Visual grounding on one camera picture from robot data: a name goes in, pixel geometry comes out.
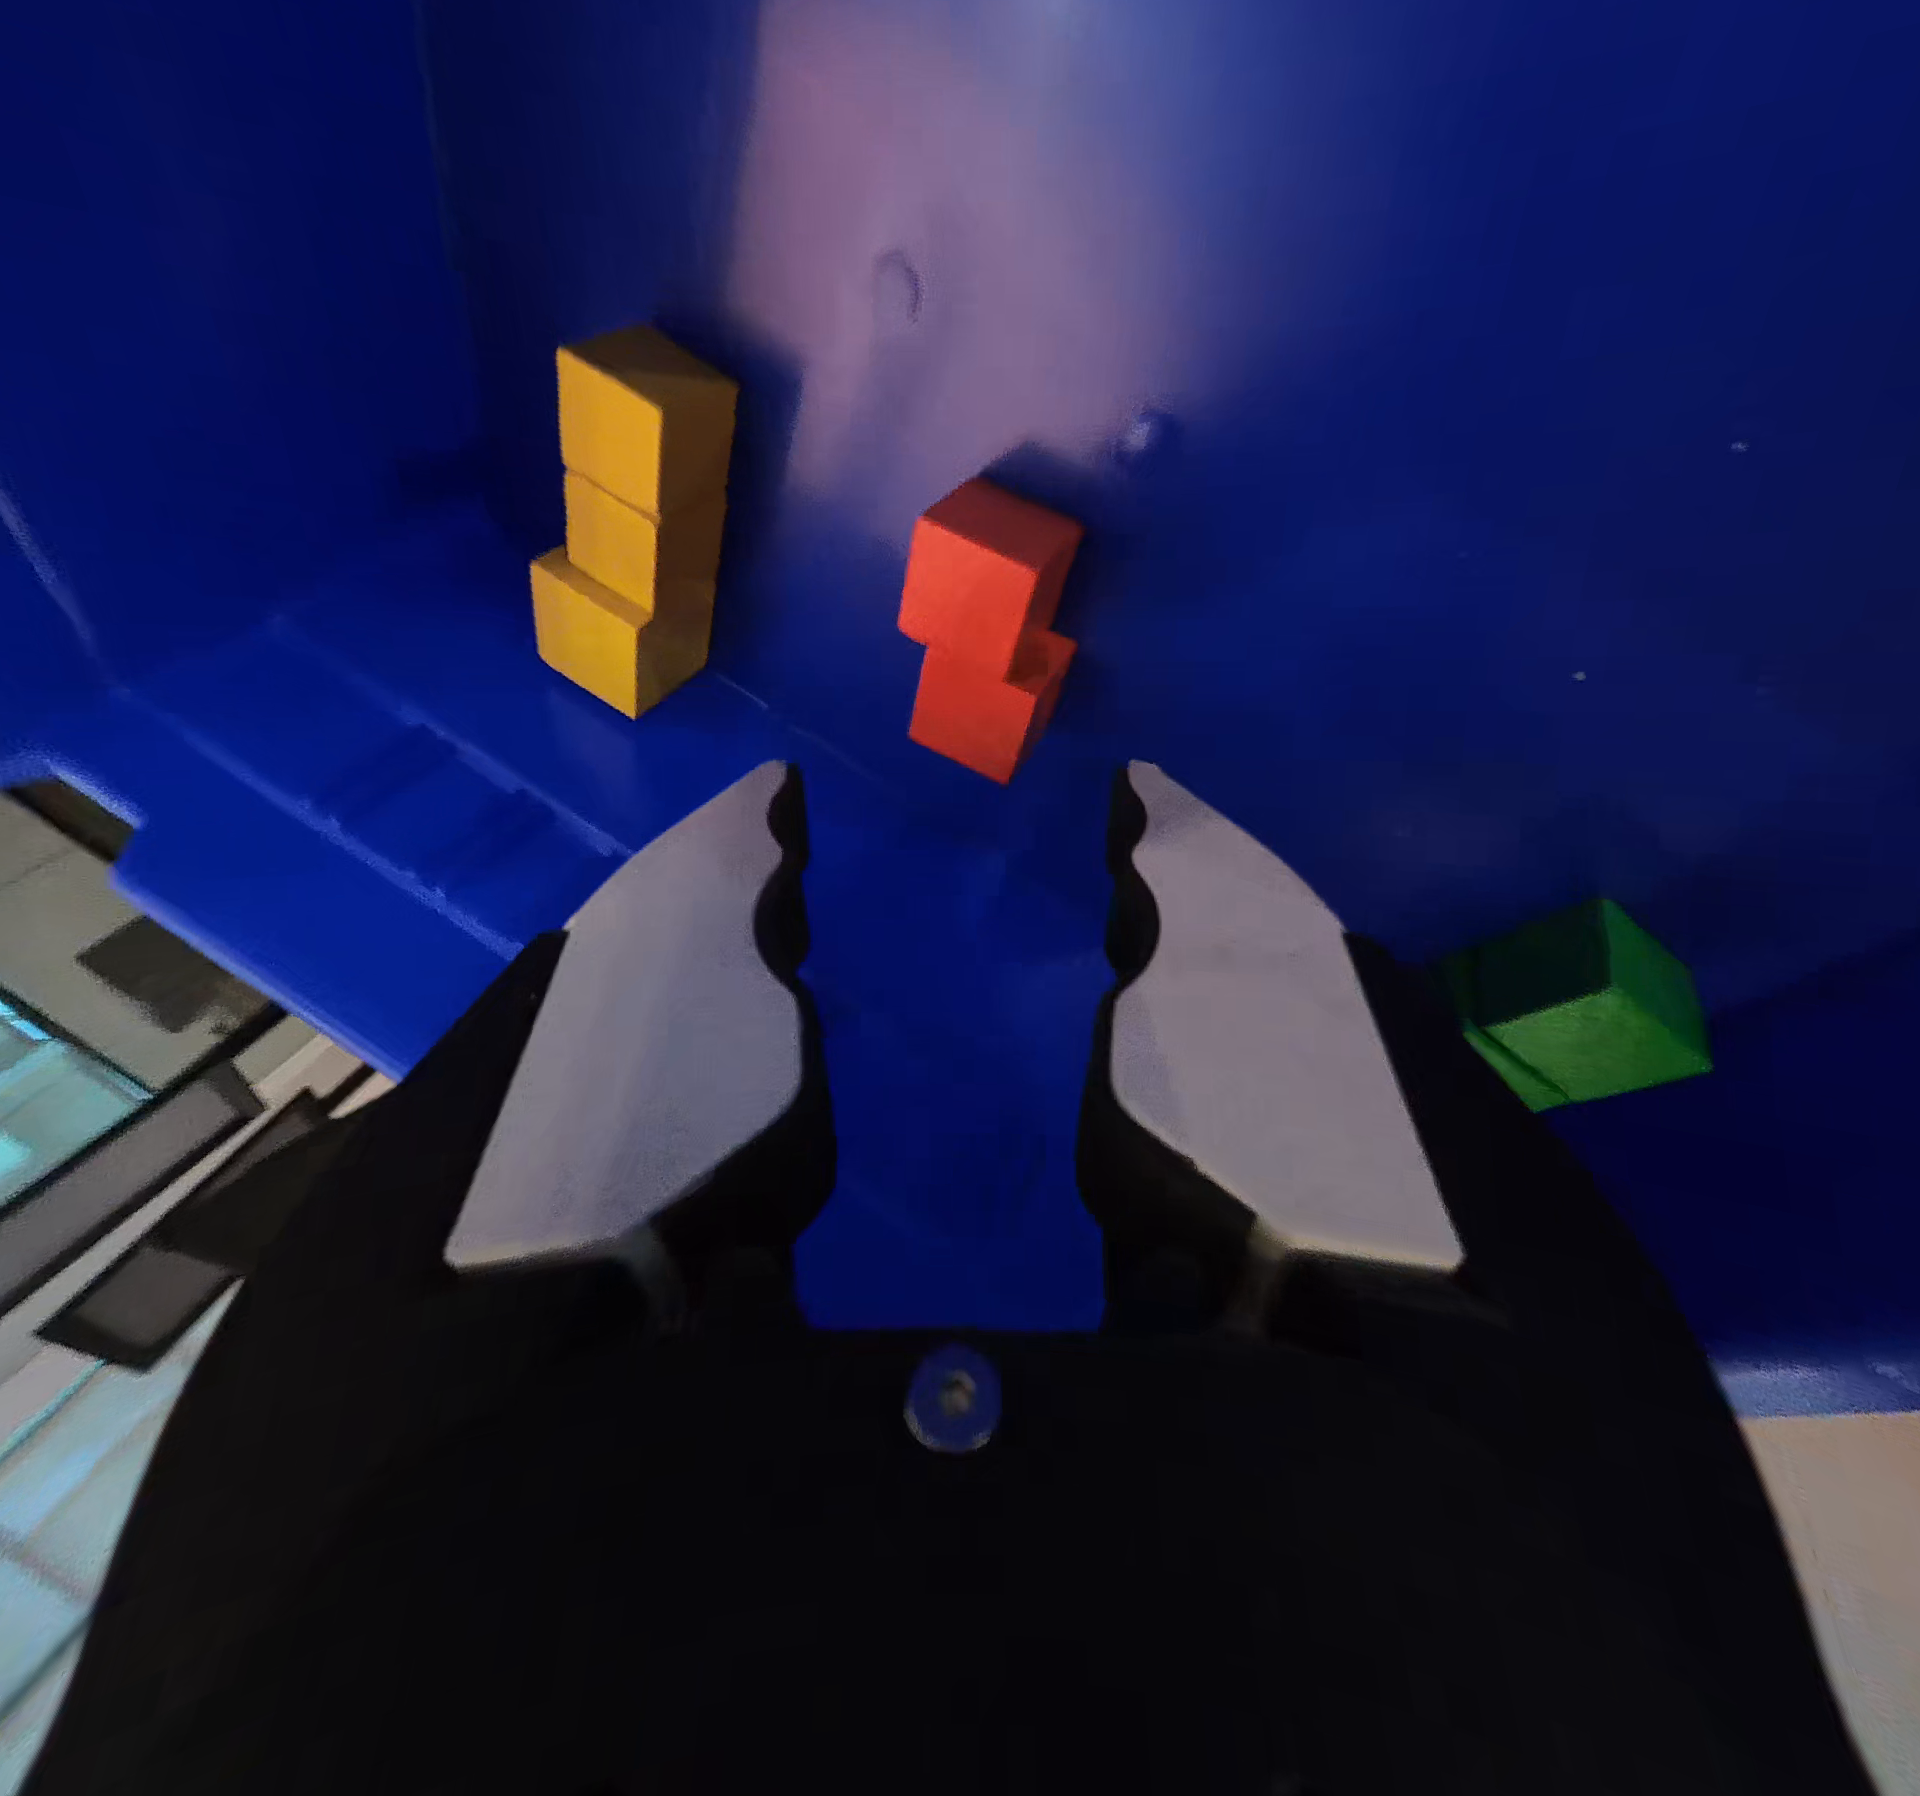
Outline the yellow cube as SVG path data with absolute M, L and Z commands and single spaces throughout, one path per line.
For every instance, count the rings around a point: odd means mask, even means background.
M 553 547 L 530 562 L 530 584 L 542 662 L 624 717 L 656 708 L 708 663 L 712 582 L 668 579 L 648 607 Z
M 567 472 L 664 516 L 727 485 L 739 387 L 652 322 L 553 352 L 557 445 Z
M 652 511 L 567 467 L 564 511 L 567 562 L 626 604 L 658 613 L 666 600 L 695 589 L 712 598 L 727 514 L 723 487 Z

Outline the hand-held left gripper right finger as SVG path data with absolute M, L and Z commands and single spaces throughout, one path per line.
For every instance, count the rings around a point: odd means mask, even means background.
M 1452 1304 L 1466 1247 L 1342 920 L 1156 762 L 1113 777 L 1076 1188 L 1107 1327 Z

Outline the blue plastic bin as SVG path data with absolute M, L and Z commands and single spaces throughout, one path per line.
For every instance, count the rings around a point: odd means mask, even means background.
M 555 352 L 737 385 L 705 665 L 538 654 Z M 1083 526 L 1009 784 L 908 541 Z M 1081 1327 L 1124 759 L 1423 967 L 1594 896 L 1560 1110 L 1755 1418 L 1916 1409 L 1916 0 L 3 0 L 3 784 L 405 1071 L 768 757 L 836 1327 Z

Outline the red cube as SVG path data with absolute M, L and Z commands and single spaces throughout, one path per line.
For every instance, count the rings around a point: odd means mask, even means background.
M 1009 784 L 1057 709 L 1077 642 L 1052 629 L 1020 638 L 995 673 L 957 648 L 926 646 L 908 723 L 914 743 L 995 784 Z
M 1049 631 L 1085 528 L 976 476 L 916 520 L 896 626 L 977 675 L 1009 680 Z

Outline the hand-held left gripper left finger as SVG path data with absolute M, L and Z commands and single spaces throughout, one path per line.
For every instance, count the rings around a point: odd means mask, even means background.
M 443 1261 L 613 1264 L 656 1324 L 802 1324 L 797 1244 L 836 1124 L 814 994 L 803 776 L 765 759 L 567 920 Z

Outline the green cube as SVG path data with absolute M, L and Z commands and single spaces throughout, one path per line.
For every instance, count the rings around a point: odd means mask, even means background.
M 1462 1038 L 1530 1111 L 1713 1069 L 1689 967 L 1611 897 L 1458 948 L 1431 976 Z

